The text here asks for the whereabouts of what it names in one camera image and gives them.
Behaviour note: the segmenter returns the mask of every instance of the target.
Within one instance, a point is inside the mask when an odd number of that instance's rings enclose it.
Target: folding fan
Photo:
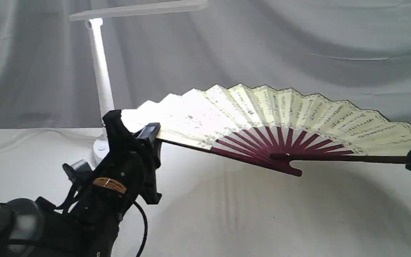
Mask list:
[[[292,88],[192,89],[123,110],[121,119],[131,132],[159,122],[162,141],[295,176],[302,171],[292,160],[405,163],[411,150],[410,123]]]

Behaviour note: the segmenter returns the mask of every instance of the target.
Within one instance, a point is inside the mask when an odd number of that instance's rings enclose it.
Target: white desk lamp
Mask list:
[[[209,0],[178,0],[171,2],[153,3],[145,5],[129,5],[123,7],[86,10],[69,16],[71,21],[85,21],[90,36],[91,54],[93,55],[93,67],[95,67],[96,85],[98,87],[98,100],[101,117],[114,110],[109,72],[107,71],[106,55],[102,43],[101,25],[102,18],[149,15],[173,12],[185,12],[201,10],[207,7]],[[93,144],[96,165],[104,159],[109,152],[106,129]]]

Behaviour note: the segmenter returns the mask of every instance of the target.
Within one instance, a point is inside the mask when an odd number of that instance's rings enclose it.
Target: orange label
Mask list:
[[[105,187],[105,188],[113,189],[120,193],[126,192],[126,187],[123,184],[116,181],[115,179],[111,179],[108,177],[98,177],[93,182],[93,185],[98,186],[98,187]]]

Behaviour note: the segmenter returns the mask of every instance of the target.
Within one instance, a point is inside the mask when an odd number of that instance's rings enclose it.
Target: black cable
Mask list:
[[[41,248],[45,248],[45,249],[51,249],[51,250],[55,250],[55,251],[63,252],[63,253],[75,254],[74,252],[72,252],[70,250],[66,250],[66,249],[63,249],[61,247],[51,246],[49,244],[41,243],[41,242],[35,241],[35,240],[9,239],[7,241],[4,241],[3,245],[34,246],[34,247],[41,247]]]
[[[139,247],[139,251],[136,254],[136,257],[140,257],[142,254],[142,251],[144,250],[145,242],[147,241],[148,221],[147,221],[147,215],[145,215],[145,212],[142,209],[142,207],[136,201],[134,201],[134,205],[139,209],[139,211],[142,214],[142,218],[144,219],[144,237],[142,238],[141,247]]]

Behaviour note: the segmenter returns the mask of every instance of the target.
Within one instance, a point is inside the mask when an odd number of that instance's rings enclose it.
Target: white table surface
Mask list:
[[[99,135],[99,128],[69,129]],[[0,130],[0,143],[21,130]],[[91,161],[92,141],[45,132],[0,153],[0,202],[60,204],[63,163]],[[164,144],[157,206],[142,256],[411,256],[411,172],[403,165],[297,162],[303,177]],[[139,212],[121,224],[113,256],[135,256]]]

